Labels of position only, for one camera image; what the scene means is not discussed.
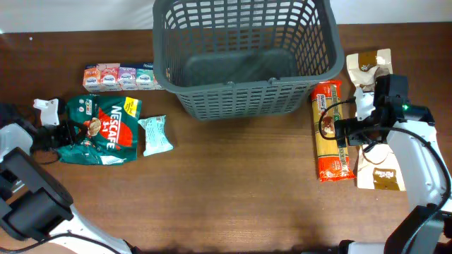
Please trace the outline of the beige mushroom snack pouch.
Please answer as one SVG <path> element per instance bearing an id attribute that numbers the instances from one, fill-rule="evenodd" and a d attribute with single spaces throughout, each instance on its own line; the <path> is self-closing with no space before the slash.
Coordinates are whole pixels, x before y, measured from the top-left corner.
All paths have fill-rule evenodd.
<path id="1" fill-rule="evenodd" d="M 393 73 L 391 50 L 349 54 L 346 56 L 346 66 L 356 88 L 361 88 L 363 92 L 373 92 L 378 77 Z"/>

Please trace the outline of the green Nescafe coffee bag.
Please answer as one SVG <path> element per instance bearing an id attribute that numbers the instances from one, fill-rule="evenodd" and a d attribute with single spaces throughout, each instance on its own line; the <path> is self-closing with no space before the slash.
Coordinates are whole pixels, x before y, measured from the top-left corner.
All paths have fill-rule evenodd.
<path id="1" fill-rule="evenodd" d="M 142 101 L 125 96 L 79 95 L 66 104 L 69 120 L 87 128 L 73 145 L 60 147 L 61 161 L 117 165 L 137 159 Z"/>

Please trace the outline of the glutinous rice bag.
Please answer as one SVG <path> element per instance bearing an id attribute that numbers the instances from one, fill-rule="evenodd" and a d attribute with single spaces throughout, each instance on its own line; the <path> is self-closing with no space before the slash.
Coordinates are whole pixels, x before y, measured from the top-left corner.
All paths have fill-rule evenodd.
<path id="1" fill-rule="evenodd" d="M 359 148 L 357 161 L 357 187 L 369 190 L 406 191 L 398 161 L 386 144 L 373 146 L 370 151 Z"/>

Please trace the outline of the row of tissue packets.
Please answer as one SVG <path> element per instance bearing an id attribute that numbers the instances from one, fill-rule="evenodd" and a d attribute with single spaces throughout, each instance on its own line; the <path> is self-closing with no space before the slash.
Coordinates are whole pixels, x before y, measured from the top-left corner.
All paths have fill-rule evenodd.
<path id="1" fill-rule="evenodd" d="M 87 65 L 82 86 L 88 92 L 163 90 L 153 63 L 97 63 Z"/>

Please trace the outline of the mint green packet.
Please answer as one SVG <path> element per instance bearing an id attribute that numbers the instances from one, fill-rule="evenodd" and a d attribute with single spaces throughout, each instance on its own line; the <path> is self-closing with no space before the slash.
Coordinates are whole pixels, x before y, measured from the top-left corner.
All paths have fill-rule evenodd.
<path id="1" fill-rule="evenodd" d="M 165 122 L 165 115 L 138 120 L 138 124 L 145 131 L 145 150 L 143 152 L 145 157 L 174 149 L 165 134 Z"/>

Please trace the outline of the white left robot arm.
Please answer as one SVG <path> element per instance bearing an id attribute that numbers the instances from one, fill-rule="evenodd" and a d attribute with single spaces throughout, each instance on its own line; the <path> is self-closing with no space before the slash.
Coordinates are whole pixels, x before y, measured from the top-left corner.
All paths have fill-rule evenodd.
<path id="1" fill-rule="evenodd" d="M 139 253 L 140 249 L 97 228 L 75 208 L 69 192 L 31 156 L 32 136 L 17 123 L 1 128 L 1 228 L 35 243 L 73 253 Z"/>

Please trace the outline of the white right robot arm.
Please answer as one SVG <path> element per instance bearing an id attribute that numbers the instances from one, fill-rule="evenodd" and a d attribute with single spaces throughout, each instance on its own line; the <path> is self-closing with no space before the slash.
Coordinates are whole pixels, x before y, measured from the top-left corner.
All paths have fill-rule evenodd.
<path id="1" fill-rule="evenodd" d="M 451 233 L 451 175 L 440 153 L 430 110 L 408 99 L 405 76 L 389 74 L 351 99 L 357 115 L 335 123 L 338 146 L 387 144 L 399 164 L 412 208 L 383 243 L 343 241 L 344 253 L 434 253 L 450 250 L 439 238 Z"/>

